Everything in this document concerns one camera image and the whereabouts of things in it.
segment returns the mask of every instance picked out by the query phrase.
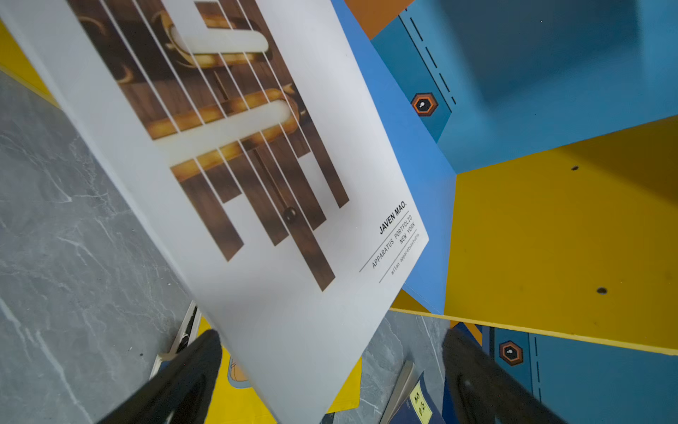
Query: yellow label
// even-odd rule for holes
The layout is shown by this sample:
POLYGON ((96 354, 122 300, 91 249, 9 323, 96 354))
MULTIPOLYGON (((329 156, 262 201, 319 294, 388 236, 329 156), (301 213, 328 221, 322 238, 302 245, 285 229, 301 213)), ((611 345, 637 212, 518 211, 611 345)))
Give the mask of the yellow label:
POLYGON ((414 408, 414 412, 417 413, 419 421, 421 421, 422 424, 428 424, 433 412, 431 412, 424 399, 424 395, 422 395, 422 388, 419 382, 417 382, 417 385, 414 386, 414 389, 410 392, 410 401, 412 401, 412 407, 414 408))

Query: orange surface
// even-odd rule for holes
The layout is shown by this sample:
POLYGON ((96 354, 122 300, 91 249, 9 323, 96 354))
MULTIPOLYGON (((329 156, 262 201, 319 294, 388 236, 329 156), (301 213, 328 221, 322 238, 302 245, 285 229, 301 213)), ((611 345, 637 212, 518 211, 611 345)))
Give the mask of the orange surface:
POLYGON ((413 0, 346 0, 367 37, 373 39, 413 0))

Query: hexagon logo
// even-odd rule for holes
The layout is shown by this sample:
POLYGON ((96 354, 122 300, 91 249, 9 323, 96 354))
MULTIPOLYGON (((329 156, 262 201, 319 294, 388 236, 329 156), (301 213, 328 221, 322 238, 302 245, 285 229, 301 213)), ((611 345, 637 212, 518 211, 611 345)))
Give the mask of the hexagon logo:
POLYGON ((431 116, 438 107, 438 100, 435 100, 433 93, 419 93, 412 99, 412 107, 419 116, 431 116))
POLYGON ((512 341, 499 345, 499 357, 508 365, 516 366, 523 363, 523 348, 512 341))

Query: marble floor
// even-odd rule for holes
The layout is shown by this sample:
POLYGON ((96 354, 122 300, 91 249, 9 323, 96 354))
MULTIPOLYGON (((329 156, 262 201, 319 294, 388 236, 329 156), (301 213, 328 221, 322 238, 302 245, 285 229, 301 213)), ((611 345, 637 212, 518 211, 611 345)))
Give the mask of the marble floor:
MULTIPOLYGON (((64 113, 0 72, 0 421, 93 423, 148 378, 190 303, 64 113)), ((449 322, 389 312, 363 354, 377 423, 406 359, 441 407, 449 322)))

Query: blue panel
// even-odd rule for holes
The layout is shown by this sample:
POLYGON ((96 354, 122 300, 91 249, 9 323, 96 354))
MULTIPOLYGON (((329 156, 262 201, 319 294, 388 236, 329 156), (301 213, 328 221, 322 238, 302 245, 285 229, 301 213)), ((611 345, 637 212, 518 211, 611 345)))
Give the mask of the blue panel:
POLYGON ((536 389, 568 423, 678 423, 678 357, 548 336, 531 339, 537 342, 536 389))
POLYGON ((438 140, 450 118, 450 107, 426 68, 403 21, 399 18, 393 20, 372 39, 372 45, 410 102, 418 93, 433 94, 438 107, 431 116, 421 117, 421 120, 431 136, 438 140))
POLYGON ((532 392, 532 366, 530 363, 530 335, 522 331, 494 329, 494 360, 504 371, 532 392), (523 350, 523 363, 511 366, 500 357, 499 346, 502 343, 512 341, 523 350))
POLYGON ((456 99, 438 143, 457 172, 678 114, 675 0, 416 0, 401 17, 456 99))
POLYGON ((344 1, 332 4, 428 232, 428 245, 403 289, 442 314, 456 175, 344 1))

